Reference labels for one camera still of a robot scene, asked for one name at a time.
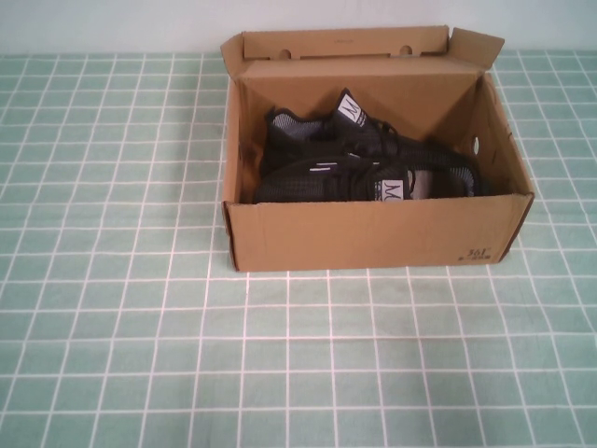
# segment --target box handle hole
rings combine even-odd
[[[283,49],[282,51],[280,51],[280,54],[278,54],[278,59],[280,59],[280,60],[292,59],[292,54],[290,53],[290,51],[288,49]]]

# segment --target shoe tongue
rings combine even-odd
[[[332,114],[332,120],[343,132],[362,132],[369,125],[368,116],[354,100],[348,89],[344,89]]]

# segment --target black sneaker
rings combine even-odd
[[[423,152],[458,156],[449,148],[400,135],[385,121],[370,117],[348,89],[334,110],[320,119],[302,119],[288,109],[273,109],[267,116],[266,145],[259,171],[265,177],[293,161],[354,154],[360,157],[400,156],[411,161]]]
[[[255,203],[403,201],[415,176],[397,159],[358,157],[296,161],[266,176]]]

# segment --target white wall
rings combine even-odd
[[[0,52],[215,50],[243,30],[448,24],[597,49],[596,0],[0,0]]]

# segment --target logo on shoe tongue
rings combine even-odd
[[[382,180],[375,184],[376,201],[404,201],[404,181]]]
[[[361,127],[365,124],[365,114],[356,101],[348,94],[344,94],[344,97],[338,106],[338,111],[344,117]]]

